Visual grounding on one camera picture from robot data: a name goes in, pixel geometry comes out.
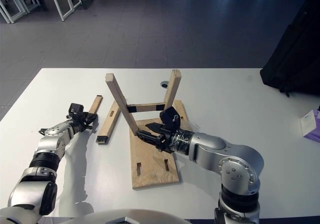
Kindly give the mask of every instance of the wooden plank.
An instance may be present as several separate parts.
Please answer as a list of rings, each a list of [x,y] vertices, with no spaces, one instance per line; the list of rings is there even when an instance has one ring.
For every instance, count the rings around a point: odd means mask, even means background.
[[[148,123],[161,123],[159,118],[137,121],[138,128],[158,135],[148,129]],[[132,188],[164,185],[179,182],[172,154],[159,152],[154,146],[136,137],[130,130]]]
[[[130,113],[164,110],[165,103],[137,104],[126,106]]]
[[[179,70],[172,70],[171,76],[170,76],[170,80],[168,83],[168,87],[165,93],[165,108],[167,109],[169,107],[172,106],[172,103],[174,102],[174,98],[176,96],[178,87],[179,87],[179,83],[181,80],[181,73]]]
[[[181,125],[180,128],[183,130],[189,130],[192,131],[192,128],[190,126],[186,110],[184,108],[184,105],[181,100],[175,100],[173,102],[173,107],[176,109],[178,112],[180,119],[181,119]]]
[[[102,99],[103,99],[102,95],[97,95],[95,97],[93,104],[91,105],[90,110],[88,112],[89,114],[96,114],[96,112],[99,109],[99,106],[101,104]]]
[[[104,125],[102,126],[101,130],[96,139],[96,143],[98,144],[106,144],[107,141],[110,139],[112,132],[115,128],[115,124],[120,116],[120,108],[117,102],[114,100],[107,117],[105,118]]]
[[[115,101],[117,102],[125,120],[127,121],[130,129],[135,134],[138,131],[138,127],[135,123],[135,119],[127,109],[127,102],[124,95],[121,92],[121,89],[117,83],[117,80],[114,74],[109,73],[105,76],[105,82],[107,83],[112,95],[114,96]]]

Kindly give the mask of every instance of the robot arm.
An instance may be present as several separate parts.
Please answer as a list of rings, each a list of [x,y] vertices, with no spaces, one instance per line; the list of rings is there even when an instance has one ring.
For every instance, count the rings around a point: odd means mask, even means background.
[[[29,168],[25,169],[13,189],[8,207],[0,210],[0,220],[7,223],[37,223],[42,215],[55,208],[56,171],[65,148],[75,134],[92,129],[97,114],[83,112],[83,106],[71,104],[68,120],[50,129],[41,129],[39,141]]]
[[[160,151],[178,152],[204,169],[221,175],[222,191],[216,223],[259,223],[259,175],[262,156],[253,148],[233,145],[219,137],[180,129],[180,117],[173,107],[160,114],[164,125],[148,124],[160,136],[138,131],[137,136]]]

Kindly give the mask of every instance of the table surface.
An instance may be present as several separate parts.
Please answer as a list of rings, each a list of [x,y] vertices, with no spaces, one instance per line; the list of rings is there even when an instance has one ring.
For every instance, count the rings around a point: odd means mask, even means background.
[[[71,102],[91,106],[103,95],[96,132],[76,135],[58,169],[57,203],[51,216],[143,208],[182,218],[213,218],[220,176],[176,154],[178,184],[133,190],[129,127],[121,115],[108,145],[95,143],[113,102],[105,74],[114,73],[129,104],[160,102],[170,69],[42,69],[0,122],[0,206],[29,166],[40,128],[65,120]],[[261,218],[320,215],[320,144],[301,136],[299,118],[320,98],[290,98],[265,86],[259,69],[181,69],[176,95],[196,131],[248,145],[264,158]],[[146,119],[158,112],[134,114]]]

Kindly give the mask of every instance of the tiled floor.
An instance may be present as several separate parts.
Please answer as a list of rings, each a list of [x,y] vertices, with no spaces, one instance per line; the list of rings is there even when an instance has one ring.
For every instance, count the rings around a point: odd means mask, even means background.
[[[47,11],[0,19],[0,120],[41,68],[262,67],[304,2],[84,0],[61,22],[44,1]]]

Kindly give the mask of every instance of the black backpack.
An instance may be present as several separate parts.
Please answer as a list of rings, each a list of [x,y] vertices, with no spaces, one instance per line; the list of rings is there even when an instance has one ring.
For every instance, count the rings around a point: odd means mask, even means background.
[[[306,0],[260,71],[280,92],[320,95],[320,0]]]

